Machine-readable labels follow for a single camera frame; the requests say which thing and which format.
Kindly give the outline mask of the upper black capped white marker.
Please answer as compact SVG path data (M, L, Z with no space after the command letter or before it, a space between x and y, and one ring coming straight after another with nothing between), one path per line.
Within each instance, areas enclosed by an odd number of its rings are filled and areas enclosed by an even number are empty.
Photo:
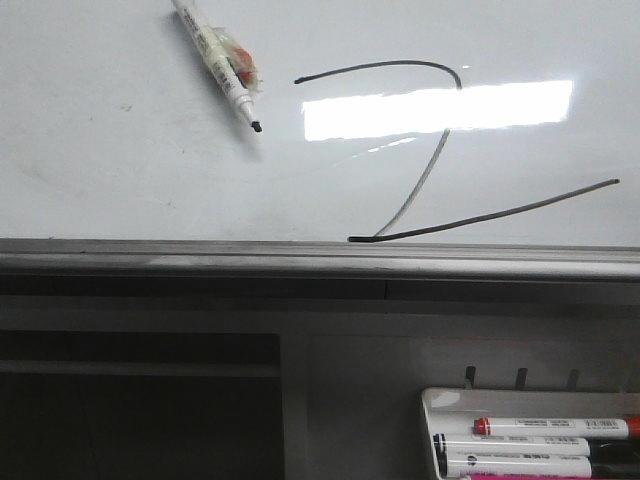
M639 452L638 439L436 434L432 440L438 454L554 454L596 457L624 456Z

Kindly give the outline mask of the grey aluminium whiteboard ledge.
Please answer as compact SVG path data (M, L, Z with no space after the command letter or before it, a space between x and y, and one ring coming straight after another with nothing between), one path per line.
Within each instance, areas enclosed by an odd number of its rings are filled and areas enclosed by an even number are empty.
M635 296L635 248L266 241L5 239L5 295L415 298L464 286Z

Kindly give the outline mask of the black capped white marker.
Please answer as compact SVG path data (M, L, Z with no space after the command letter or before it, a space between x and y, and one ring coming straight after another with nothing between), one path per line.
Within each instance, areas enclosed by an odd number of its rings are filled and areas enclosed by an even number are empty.
M598 463L586 456L449 454L437 460L439 472L446 477L473 475L540 476L597 479L634 479L639 477L639 462Z
M432 440L438 454L554 454L596 457L624 456L639 452L638 439L436 434Z

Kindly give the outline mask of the red capped white marker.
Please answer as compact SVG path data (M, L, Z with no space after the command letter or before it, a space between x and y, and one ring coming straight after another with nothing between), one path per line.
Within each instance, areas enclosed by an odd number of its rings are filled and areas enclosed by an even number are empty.
M477 435L576 436L588 439L635 439L639 417L504 418L483 417L473 423Z

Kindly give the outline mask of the white whiteboard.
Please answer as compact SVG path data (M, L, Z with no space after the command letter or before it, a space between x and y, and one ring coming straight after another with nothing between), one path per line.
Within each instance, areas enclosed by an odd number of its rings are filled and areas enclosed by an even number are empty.
M1 5L1 234L639 243L635 1L204 1L255 133L168 1Z

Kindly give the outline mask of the white black-tipped whiteboard marker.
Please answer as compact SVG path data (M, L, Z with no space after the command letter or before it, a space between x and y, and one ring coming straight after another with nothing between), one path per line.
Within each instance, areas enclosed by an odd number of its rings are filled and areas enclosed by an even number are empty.
M226 51L213 32L216 27L195 1L173 1L172 4L229 105L254 132L261 133L262 125L254 108L254 95L257 92L250 92L240 82Z

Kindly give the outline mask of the lower black capped white marker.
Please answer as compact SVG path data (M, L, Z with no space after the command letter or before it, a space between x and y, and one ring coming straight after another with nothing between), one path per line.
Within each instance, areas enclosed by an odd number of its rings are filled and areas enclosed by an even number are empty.
M597 479L634 479L639 477L639 462L598 463L586 456L449 454L437 460L439 472L446 477L473 475L540 476Z

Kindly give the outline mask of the pink marker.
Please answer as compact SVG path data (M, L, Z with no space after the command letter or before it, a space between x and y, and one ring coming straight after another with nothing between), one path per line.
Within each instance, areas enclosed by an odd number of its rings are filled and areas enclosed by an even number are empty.
M528 476L528 475L467 475L462 480L619 480L620 478L589 478L589 477L552 477L552 476Z

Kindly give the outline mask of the white marker tray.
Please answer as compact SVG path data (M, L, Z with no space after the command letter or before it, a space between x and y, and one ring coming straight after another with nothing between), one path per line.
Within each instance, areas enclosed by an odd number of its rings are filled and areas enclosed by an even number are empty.
M639 414L637 393L426 388L420 393L428 477L441 477L433 436L470 434L482 417L625 418Z

